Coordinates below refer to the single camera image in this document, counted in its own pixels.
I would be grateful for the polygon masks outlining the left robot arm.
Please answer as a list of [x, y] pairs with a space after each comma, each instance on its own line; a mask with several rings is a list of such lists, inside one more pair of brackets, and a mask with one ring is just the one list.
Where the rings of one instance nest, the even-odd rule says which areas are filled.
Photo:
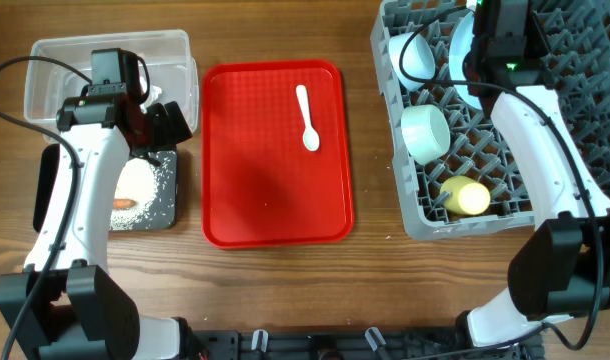
[[131, 159], [151, 160], [192, 133], [179, 105], [149, 104], [142, 57], [95, 50], [77, 97], [65, 99], [51, 137], [59, 163], [36, 243], [18, 273], [0, 276], [3, 348], [29, 359], [204, 359], [181, 317], [142, 315], [110, 277], [107, 242], [115, 190]]

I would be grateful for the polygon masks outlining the yellow cup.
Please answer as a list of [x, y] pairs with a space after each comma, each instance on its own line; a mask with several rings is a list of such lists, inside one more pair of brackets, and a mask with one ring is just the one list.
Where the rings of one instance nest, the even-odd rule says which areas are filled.
[[442, 184], [440, 192], [448, 193], [443, 206], [459, 215], [479, 215], [486, 211], [491, 203], [489, 190], [466, 176], [448, 178]]

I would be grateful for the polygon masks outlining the white plastic spoon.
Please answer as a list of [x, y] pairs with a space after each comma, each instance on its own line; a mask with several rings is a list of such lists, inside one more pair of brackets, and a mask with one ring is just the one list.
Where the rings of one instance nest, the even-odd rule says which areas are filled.
[[305, 85], [296, 86], [296, 96], [304, 122], [303, 144], [308, 151], [315, 152], [320, 147], [320, 136], [312, 124], [309, 97]]

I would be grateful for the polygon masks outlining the mint green bowl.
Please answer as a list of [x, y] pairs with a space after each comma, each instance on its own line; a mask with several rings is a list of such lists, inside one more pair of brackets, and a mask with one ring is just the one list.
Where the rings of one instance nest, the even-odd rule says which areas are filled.
[[419, 165], [439, 159], [450, 148], [449, 125], [435, 105], [406, 107], [401, 116], [401, 131], [409, 155]]

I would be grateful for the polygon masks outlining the light blue plate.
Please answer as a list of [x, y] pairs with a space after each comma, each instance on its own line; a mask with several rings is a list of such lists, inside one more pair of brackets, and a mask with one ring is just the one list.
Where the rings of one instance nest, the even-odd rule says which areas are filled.
[[[469, 12], [461, 18], [453, 31], [448, 54], [448, 69], [452, 81], [466, 80], [463, 66], [465, 57], [469, 54], [474, 39], [473, 25], [474, 15], [472, 12]], [[464, 103], [473, 109], [482, 109], [479, 98], [469, 93], [467, 85], [455, 85], [454, 88]]]

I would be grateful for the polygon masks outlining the white tissue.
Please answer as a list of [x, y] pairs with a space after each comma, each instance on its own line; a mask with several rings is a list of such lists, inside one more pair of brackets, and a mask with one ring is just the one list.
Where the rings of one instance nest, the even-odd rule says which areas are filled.
[[147, 108], [152, 103], [155, 103], [157, 101], [157, 99], [162, 94], [162, 89], [156, 85], [147, 85], [147, 80], [143, 76], [139, 77], [139, 81], [140, 81], [142, 92], [149, 90], [149, 95], [148, 95], [147, 100], [141, 104], [142, 108]]

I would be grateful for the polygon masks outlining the carrot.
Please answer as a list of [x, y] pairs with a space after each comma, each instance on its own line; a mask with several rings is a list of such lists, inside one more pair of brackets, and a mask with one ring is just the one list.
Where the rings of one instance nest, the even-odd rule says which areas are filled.
[[113, 208], [115, 210], [126, 210], [131, 209], [137, 205], [137, 202], [132, 199], [115, 199], [113, 201]]

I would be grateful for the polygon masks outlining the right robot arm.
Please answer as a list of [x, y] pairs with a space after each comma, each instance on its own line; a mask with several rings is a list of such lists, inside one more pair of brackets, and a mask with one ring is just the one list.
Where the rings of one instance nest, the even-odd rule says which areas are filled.
[[466, 317], [476, 348], [505, 347], [583, 317], [588, 341], [610, 310], [610, 199], [562, 118], [545, 32], [529, 1], [479, 1], [464, 68], [470, 94], [505, 140], [534, 212], [535, 231], [509, 264], [508, 285]]

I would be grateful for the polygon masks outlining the pile of white rice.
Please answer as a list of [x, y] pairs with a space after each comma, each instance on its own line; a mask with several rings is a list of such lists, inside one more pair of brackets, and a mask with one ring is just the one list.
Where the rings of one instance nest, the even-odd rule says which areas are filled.
[[177, 164], [175, 151], [150, 155], [155, 166], [134, 158], [124, 166], [115, 191], [115, 199], [132, 199], [137, 205], [126, 210], [112, 210], [111, 231], [155, 231], [176, 223]]

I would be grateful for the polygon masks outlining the light blue bowl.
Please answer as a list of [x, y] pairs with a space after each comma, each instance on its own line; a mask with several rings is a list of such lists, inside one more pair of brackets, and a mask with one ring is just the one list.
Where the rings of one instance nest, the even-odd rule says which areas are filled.
[[394, 73], [408, 91], [418, 90], [423, 83], [409, 80], [400, 70], [400, 57], [403, 57], [403, 68], [411, 76], [421, 79], [431, 79], [435, 75], [436, 65], [431, 48], [425, 38], [417, 35], [403, 50], [404, 44], [411, 33], [394, 36], [389, 40], [389, 55]]

